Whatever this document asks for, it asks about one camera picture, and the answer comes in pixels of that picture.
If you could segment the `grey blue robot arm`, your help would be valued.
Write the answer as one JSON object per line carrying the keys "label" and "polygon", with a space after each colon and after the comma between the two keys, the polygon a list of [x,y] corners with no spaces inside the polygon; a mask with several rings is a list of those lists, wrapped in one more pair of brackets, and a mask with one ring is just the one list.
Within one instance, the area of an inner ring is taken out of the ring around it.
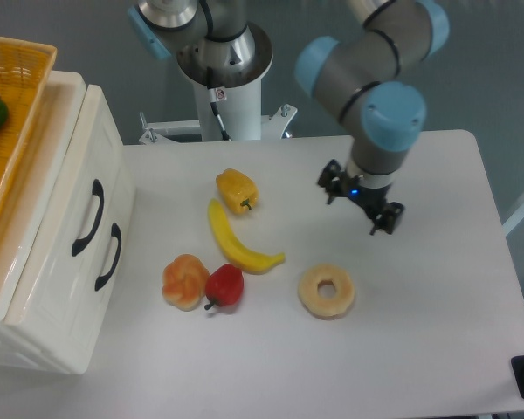
{"label": "grey blue robot arm", "polygon": [[[438,51],[450,34],[433,1],[354,1],[363,37],[343,44],[320,37],[300,53],[294,77],[352,137],[345,163],[331,161],[318,183],[330,198],[359,206],[374,230],[392,233],[404,207],[387,195],[422,131],[421,93],[398,81]],[[128,9],[136,36],[156,58],[174,57],[194,86],[204,141],[262,136],[261,80],[272,43],[242,1],[140,1]]]}

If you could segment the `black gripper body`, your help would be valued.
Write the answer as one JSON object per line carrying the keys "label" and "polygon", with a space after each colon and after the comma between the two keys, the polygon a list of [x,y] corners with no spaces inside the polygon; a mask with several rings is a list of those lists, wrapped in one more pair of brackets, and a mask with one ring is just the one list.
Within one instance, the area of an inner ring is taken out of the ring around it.
{"label": "black gripper body", "polygon": [[360,168],[345,168],[344,188],[347,198],[359,206],[369,219],[369,206],[387,200],[396,172],[372,175]]}

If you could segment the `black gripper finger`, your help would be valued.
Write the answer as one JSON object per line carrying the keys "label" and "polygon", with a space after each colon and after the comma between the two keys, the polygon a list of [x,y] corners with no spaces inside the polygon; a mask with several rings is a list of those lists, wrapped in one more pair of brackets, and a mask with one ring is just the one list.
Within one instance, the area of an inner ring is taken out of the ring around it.
{"label": "black gripper finger", "polygon": [[341,164],[336,160],[330,160],[321,171],[317,185],[324,189],[327,194],[327,205],[330,205],[336,198],[345,197],[345,171]]}
{"label": "black gripper finger", "polygon": [[405,206],[398,202],[387,202],[381,200],[377,203],[372,203],[369,206],[369,219],[372,221],[372,228],[369,232],[371,236],[378,231],[383,231],[388,235],[392,235],[400,224]]}

